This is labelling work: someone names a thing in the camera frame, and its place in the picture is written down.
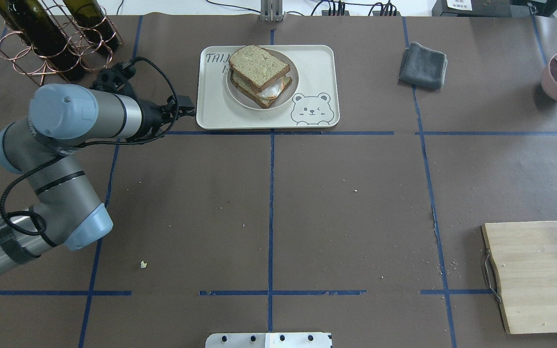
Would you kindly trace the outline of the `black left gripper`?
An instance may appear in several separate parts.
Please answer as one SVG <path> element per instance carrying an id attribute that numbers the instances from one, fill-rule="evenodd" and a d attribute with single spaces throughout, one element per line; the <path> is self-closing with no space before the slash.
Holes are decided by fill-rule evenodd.
<path id="1" fill-rule="evenodd" d="M 99 132 L 98 142 L 124 139 L 127 142 L 153 142 L 164 137 L 179 117 L 196 116 L 192 99 L 177 95 L 176 90 L 157 64 L 146 61 L 166 81 L 171 92 L 166 104 L 158 105 L 139 98 L 130 79 L 135 75 L 137 61 L 118 62 L 102 69 L 90 85 L 99 103 L 98 119 L 94 126 Z"/>

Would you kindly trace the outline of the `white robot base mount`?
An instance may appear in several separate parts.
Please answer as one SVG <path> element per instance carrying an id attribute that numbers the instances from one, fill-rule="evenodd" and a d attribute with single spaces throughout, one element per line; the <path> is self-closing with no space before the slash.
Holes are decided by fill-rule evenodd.
<path id="1" fill-rule="evenodd" d="M 332 335 L 323 332 L 215 333 L 206 348 L 332 348 Z"/>

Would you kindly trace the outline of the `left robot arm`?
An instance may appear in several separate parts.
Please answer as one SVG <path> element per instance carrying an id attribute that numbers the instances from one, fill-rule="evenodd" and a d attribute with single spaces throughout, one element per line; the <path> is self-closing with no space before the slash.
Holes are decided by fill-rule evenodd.
<path id="1" fill-rule="evenodd" d="M 106 236 L 113 221 L 75 154 L 95 145 L 145 145 L 164 137 L 182 116 L 194 116 L 189 97 L 157 105 L 130 84 L 136 57 L 102 69 L 88 88 L 46 84 L 26 117 L 0 132 L 0 166 L 18 177 L 0 197 L 0 275 L 64 245 L 82 249 Z"/>

